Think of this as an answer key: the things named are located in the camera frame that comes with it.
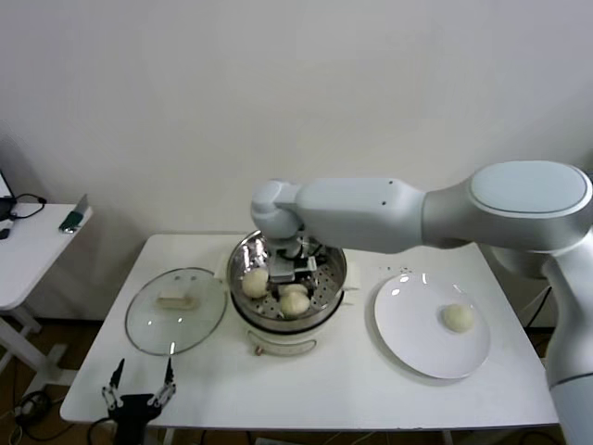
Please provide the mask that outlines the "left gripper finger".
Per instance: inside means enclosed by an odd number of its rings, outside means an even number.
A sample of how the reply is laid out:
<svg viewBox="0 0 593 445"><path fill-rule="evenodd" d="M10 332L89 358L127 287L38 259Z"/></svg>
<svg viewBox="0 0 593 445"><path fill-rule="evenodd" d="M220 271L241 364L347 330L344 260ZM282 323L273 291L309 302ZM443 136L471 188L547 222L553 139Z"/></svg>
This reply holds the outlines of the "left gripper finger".
<svg viewBox="0 0 593 445"><path fill-rule="evenodd" d="M102 396L109 411L114 411L117 408L121 408L124 404L119 392L120 378L124 364L125 360L121 359L117 368L112 373L108 384L102 387Z"/></svg>
<svg viewBox="0 0 593 445"><path fill-rule="evenodd" d="M149 405L155 408L165 407L176 392L172 360L168 358L163 386L153 395Z"/></svg>

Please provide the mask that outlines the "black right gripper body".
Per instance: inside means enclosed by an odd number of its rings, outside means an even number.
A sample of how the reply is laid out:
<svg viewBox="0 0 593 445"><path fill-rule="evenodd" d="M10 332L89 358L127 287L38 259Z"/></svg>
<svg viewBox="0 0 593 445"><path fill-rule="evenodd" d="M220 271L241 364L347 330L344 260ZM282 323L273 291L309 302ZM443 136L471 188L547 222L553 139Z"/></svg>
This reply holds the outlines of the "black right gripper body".
<svg viewBox="0 0 593 445"><path fill-rule="evenodd" d="M318 270L320 253L300 254L294 260L294 282L310 281Z"/></svg>

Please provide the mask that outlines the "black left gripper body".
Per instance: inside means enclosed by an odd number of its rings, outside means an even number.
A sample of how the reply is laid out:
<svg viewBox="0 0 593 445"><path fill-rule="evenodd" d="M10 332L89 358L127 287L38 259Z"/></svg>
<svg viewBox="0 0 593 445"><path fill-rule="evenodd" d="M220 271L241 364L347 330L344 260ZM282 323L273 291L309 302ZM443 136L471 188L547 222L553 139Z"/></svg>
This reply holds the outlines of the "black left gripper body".
<svg viewBox="0 0 593 445"><path fill-rule="evenodd" d="M115 445L141 445L149 422L160 415L160 402L152 394L123 395L123 404L108 408L108 418L115 422Z"/></svg>

